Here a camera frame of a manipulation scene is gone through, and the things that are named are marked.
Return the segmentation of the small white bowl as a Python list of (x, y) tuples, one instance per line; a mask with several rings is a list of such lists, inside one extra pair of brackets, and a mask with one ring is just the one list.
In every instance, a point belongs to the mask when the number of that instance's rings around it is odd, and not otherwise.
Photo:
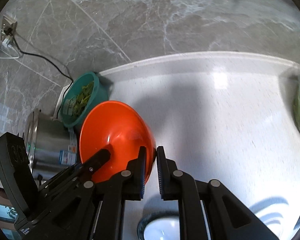
[(178, 217), (158, 218), (148, 223), (144, 229), (145, 240), (180, 240)]

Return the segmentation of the teal colander with greens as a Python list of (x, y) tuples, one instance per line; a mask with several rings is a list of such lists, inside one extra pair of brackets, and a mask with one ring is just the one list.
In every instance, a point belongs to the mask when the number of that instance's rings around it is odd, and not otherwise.
[(106, 88), (94, 72), (81, 75), (63, 96), (58, 116), (67, 128), (81, 127), (90, 111), (109, 100)]

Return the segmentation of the stainless steel cooker pot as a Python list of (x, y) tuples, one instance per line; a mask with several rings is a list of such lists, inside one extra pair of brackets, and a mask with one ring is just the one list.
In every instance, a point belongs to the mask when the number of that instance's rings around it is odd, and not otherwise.
[(26, 122), (24, 142), (35, 180), (49, 180), (78, 162), (78, 141), (73, 128), (33, 110)]

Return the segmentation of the orange plastic bowl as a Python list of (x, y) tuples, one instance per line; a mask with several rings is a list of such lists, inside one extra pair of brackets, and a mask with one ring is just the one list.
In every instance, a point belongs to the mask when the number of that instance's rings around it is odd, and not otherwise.
[(132, 107), (119, 101), (105, 101), (94, 107), (83, 122), (79, 137), (81, 162), (103, 148), (110, 152), (110, 160), (92, 175), (95, 183), (125, 170), (128, 162), (138, 157), (141, 146), (147, 152), (145, 181), (148, 181), (156, 143), (150, 128)]

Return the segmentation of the wall power socket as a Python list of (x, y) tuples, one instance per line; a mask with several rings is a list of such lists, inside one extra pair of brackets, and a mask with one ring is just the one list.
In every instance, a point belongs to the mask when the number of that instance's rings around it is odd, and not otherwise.
[(3, 15), (1, 22), (0, 37), (2, 45), (5, 48), (11, 48), (13, 44), (13, 37), (17, 28), (17, 20), (8, 15)]

